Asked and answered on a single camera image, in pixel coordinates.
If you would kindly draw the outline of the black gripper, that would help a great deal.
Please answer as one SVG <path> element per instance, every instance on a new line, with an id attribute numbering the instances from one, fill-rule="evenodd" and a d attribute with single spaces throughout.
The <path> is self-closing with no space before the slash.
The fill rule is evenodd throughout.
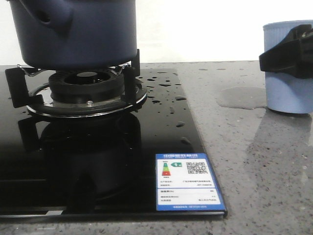
<path id="1" fill-rule="evenodd" d="M 312 25 L 293 27 L 280 43 L 261 54 L 259 61 L 262 71 L 286 73 L 301 79 L 312 78 Z"/>

